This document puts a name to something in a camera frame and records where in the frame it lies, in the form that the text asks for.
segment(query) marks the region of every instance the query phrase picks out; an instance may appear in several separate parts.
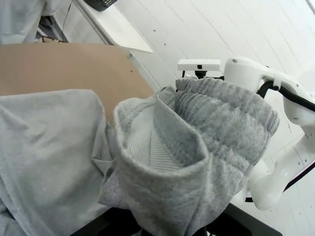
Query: gray garment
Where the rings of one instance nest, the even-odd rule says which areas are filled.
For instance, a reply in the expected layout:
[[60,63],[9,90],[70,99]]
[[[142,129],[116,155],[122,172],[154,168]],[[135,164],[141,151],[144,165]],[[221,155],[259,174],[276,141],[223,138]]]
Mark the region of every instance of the gray garment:
[[130,209],[154,236],[190,236],[247,181],[279,118],[258,95],[221,80],[176,82],[114,111],[117,156],[99,202]]
[[113,133],[95,93],[3,96],[0,123],[1,236],[68,236],[109,208],[97,203],[103,174],[92,159],[111,159]]

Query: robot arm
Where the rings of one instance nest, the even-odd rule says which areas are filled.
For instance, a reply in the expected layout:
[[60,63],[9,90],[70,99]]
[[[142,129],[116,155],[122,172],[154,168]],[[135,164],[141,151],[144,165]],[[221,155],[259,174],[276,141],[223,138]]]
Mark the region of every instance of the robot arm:
[[288,184],[301,173],[309,171],[308,168],[315,162],[315,135],[312,135],[315,134],[315,99],[290,76],[247,58],[228,59],[223,74],[225,81],[262,97],[267,89],[278,90],[284,96],[286,116],[292,123],[301,126],[306,134],[278,157],[272,173],[261,160],[250,176],[246,189],[250,191],[256,207],[260,210],[272,208]]

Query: folded gray cloth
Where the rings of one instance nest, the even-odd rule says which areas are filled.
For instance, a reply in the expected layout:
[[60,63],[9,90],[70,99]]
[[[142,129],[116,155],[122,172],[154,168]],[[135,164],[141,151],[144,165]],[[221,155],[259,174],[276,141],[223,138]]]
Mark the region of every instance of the folded gray cloth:
[[130,209],[154,236],[190,236],[242,189],[279,118],[258,95],[221,80],[176,82],[114,111],[117,155],[99,202]]
[[92,158],[111,160],[113,133],[96,94],[3,96],[0,123],[0,236],[68,236],[109,208]]

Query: black cable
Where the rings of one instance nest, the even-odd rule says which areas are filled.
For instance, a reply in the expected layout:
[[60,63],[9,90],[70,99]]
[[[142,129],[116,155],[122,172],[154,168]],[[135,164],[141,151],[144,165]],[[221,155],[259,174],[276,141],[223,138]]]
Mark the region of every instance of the black cable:
[[71,5],[72,5],[72,2],[73,2],[73,0],[71,1],[70,5],[69,5],[69,8],[68,8],[68,11],[67,11],[67,14],[66,14],[66,16],[65,16],[65,19],[64,19],[64,22],[63,22],[63,29],[64,29],[65,21],[66,21],[66,19],[67,19],[67,17],[68,17],[69,11],[70,11],[70,7],[71,7]]
[[[278,90],[278,86],[273,86],[273,81],[267,81],[259,88],[257,94],[260,95],[262,98],[264,98],[268,89]],[[299,104],[299,105],[315,112],[315,104],[310,102],[309,100],[290,92],[289,90],[285,89],[283,86],[281,86],[279,92],[286,99],[290,100],[291,102]],[[296,182],[298,182],[301,178],[303,178],[305,175],[307,175],[314,168],[315,168],[315,162],[313,164],[311,164],[309,167],[307,167],[301,174],[299,174],[297,177],[295,177],[293,180],[291,180],[286,185],[284,191],[288,190],[292,185],[294,185]],[[252,198],[246,198],[245,202],[246,203],[253,203],[253,200],[252,200]]]

